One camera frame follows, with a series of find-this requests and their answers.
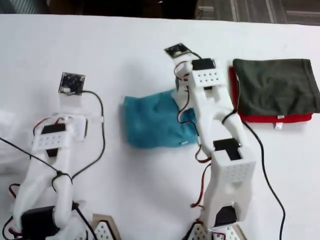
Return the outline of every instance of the red cloth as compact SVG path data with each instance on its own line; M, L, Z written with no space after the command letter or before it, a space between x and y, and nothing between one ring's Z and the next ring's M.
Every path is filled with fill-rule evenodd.
M236 106L237 105L237 79L234 68L229 67L229 77L232 89L232 102ZM278 119L277 116L245 116L238 110L238 114L243 121L249 123L297 123L297 122L306 122L311 120L312 113L307 114L293 114L284 116L284 118Z

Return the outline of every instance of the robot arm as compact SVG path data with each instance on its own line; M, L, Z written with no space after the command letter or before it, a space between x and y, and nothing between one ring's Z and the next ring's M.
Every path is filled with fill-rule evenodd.
M64 73L60 84L60 114L46 118L34 131L30 165L13 206L15 230L23 239L75 239L85 228L74 208L71 178L74 143L87 135L87 118L79 114L84 76ZM56 195L55 205L35 208L38 199L49 188ZM91 222L93 214L84 202L82 214Z
M176 73L185 78L178 81L173 98L180 109L190 98L186 109L194 108L199 144L211 158L211 178L204 194L200 219L208 228L233 225L246 218L256 160L237 113L220 126L225 127L232 138L214 140L211 135L213 120L222 121L234 109L227 79L214 60L190 60L186 55L174 59L176 65L186 62Z

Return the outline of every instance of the white tabletop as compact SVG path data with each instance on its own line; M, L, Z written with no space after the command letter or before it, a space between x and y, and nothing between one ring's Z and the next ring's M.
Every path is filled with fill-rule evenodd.
M75 192L95 213L112 215L124 240L178 240L199 216L200 210L190 204L198 198L205 166L194 159L196 145L151 150L128 146L121 127L124 96L174 88L174 64L163 49L180 42L223 63L234 58L311 59L320 84L319 39L317 26L0 15L0 109L16 113L31 129L58 109L62 72L86 75L85 89L97 92L104 103L107 148L101 161L75 180ZM94 97L84 96L83 105L87 113L99 115ZM285 125L282 131L271 124L251 126L264 144L270 182L286 209L283 239L317 238L320 116ZM253 198L241 227L249 240L275 240L282 211L263 177L259 145L247 133L258 161ZM88 138L89 147L78 148L75 172L99 154L100 126L89 129ZM7 188L22 179L0 176L1 226L13 203Z

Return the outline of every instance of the folded cloth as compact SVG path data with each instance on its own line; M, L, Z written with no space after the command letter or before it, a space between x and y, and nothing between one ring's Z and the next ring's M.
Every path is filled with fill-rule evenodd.
M244 116L320 113L320 92L308 59L234 59L238 110Z
M229 67L229 77L230 84L232 90L232 102L233 105L237 105L238 100L238 86L237 86L237 76L233 67ZM241 110L238 111L240 118L243 121L249 123L298 123L298 122L307 122L311 120L312 113L306 114L292 114L287 116L282 116L279 118L278 116L262 116L262 115L249 115L245 116L241 113Z
M177 120L179 108L172 98L173 90L136 98L124 99L124 120L128 143L136 148L175 148L197 142L192 123ZM193 109L181 114L180 120L196 122Z

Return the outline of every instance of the teal cloth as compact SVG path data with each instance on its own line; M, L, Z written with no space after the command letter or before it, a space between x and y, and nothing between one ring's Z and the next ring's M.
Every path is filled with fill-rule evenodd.
M197 132L192 123L177 121L179 108L172 98L173 90L136 98L124 99L125 132L128 143L136 148L175 148L197 142ZM181 121L196 122L192 109L182 113Z

